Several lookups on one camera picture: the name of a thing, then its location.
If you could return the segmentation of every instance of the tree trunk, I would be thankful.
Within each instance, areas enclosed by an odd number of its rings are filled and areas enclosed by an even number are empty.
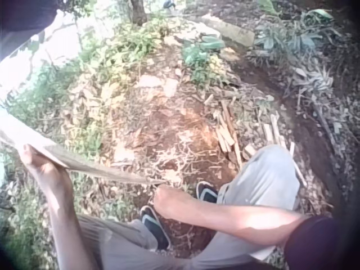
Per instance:
[[[147,17],[144,9],[143,0],[130,0],[131,5],[133,6],[133,23],[139,26],[147,22]]]

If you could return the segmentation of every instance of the pile of wood scraps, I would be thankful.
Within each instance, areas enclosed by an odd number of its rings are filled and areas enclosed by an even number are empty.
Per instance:
[[[240,146],[237,139],[237,132],[232,125],[230,113],[225,100],[221,100],[223,112],[217,115],[217,127],[215,132],[218,136],[221,150],[227,153],[229,159],[242,169]]]
[[[238,168],[242,169],[242,158],[245,160],[249,160],[253,155],[256,154],[257,150],[251,145],[248,144],[245,146],[242,151],[240,151],[240,145],[237,139],[237,132],[232,125],[232,120],[229,114],[229,109],[226,105],[224,100],[221,101],[223,111],[217,113],[215,116],[218,124],[215,129],[215,132],[218,137],[218,141],[221,147],[221,150],[228,155],[230,161],[238,165]],[[280,131],[277,125],[279,115],[278,114],[271,114],[270,124],[263,124],[263,130],[265,133],[267,145],[277,144],[282,146],[285,149],[288,149],[286,146],[286,140],[283,135],[280,135]],[[289,152],[290,155],[293,157],[295,151],[295,143],[290,142]],[[296,170],[296,174],[298,175],[300,183],[307,187],[307,182],[301,173],[298,165],[294,161],[294,166]]]

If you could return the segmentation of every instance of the gray pants leg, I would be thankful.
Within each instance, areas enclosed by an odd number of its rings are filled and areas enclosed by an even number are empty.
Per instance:
[[[218,204],[263,205],[293,210],[299,181],[293,159],[280,146],[259,150],[242,172],[219,192]],[[214,269],[263,260],[274,246],[260,246],[217,232],[205,250],[191,259],[189,269]]]
[[[151,252],[158,242],[140,222],[119,223],[80,215],[84,242],[101,270],[176,270],[188,260]]]
[[[242,172],[219,192],[219,204],[264,205],[292,210],[299,182],[290,154],[280,146],[256,153]],[[79,217],[85,243],[103,270],[222,269],[263,260],[273,246],[259,246],[225,233],[216,233],[206,249],[192,259],[176,259],[150,252],[157,243],[139,221],[116,223]]]

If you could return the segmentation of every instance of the knee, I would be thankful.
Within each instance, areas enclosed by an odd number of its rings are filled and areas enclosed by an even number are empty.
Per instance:
[[[293,166],[293,159],[289,151],[280,145],[269,145],[259,150],[258,159],[270,164]]]

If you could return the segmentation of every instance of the dark sleeve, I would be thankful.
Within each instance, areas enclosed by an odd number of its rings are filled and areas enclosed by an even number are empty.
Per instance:
[[[330,269],[338,243],[339,226],[333,218],[311,217],[290,235],[285,260],[290,270]]]

